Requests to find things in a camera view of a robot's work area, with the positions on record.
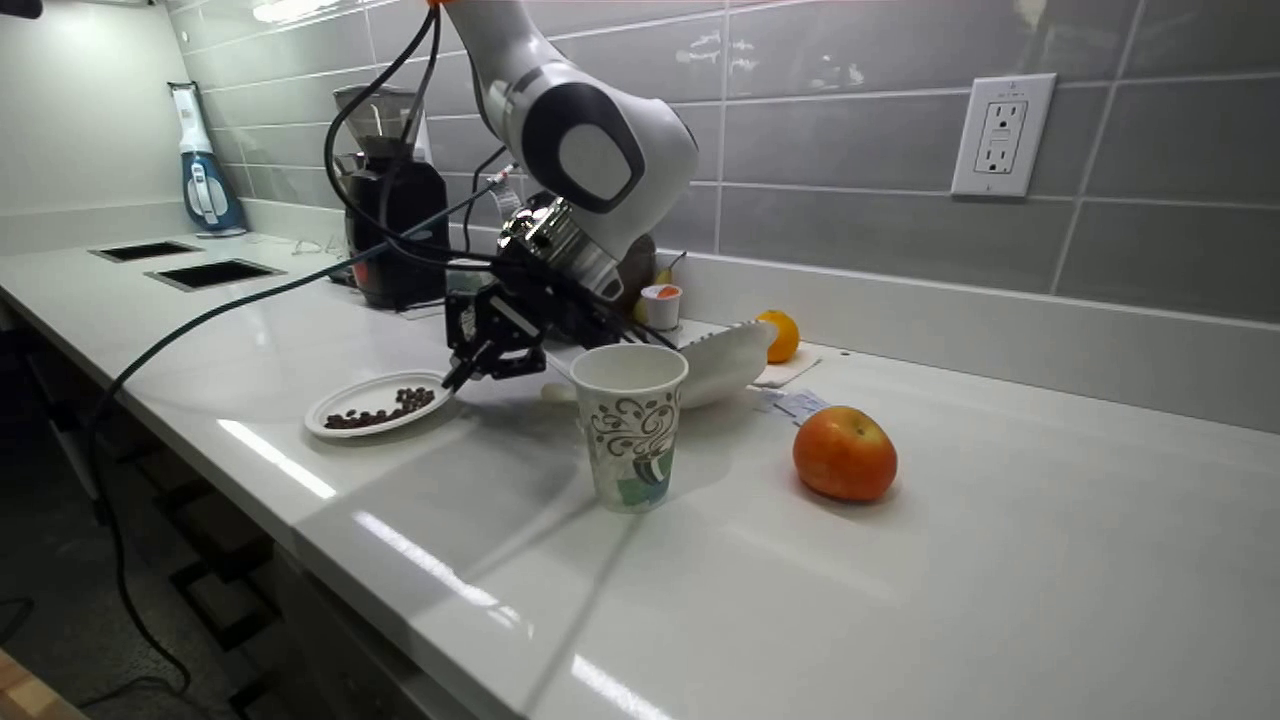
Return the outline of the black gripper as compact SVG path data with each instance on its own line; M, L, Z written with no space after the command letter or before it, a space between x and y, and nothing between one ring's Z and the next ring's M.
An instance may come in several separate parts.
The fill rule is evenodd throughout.
M574 253L586 237L551 202L518 211L492 254L467 269L467 294L450 294L450 349L456 354L445 375L450 390L467 379L508 379L545 367L545 344L580 349L624 336L619 310L574 275Z

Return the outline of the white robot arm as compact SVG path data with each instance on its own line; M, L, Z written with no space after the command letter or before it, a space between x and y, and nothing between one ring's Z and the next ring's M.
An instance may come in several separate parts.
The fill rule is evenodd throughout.
M521 207L492 254L445 264L450 390L545 367L545 336L580 349L643 340L624 299L624 254L696 170L691 128L651 94L575 67L521 0L437 0L471 67L484 128L549 202Z

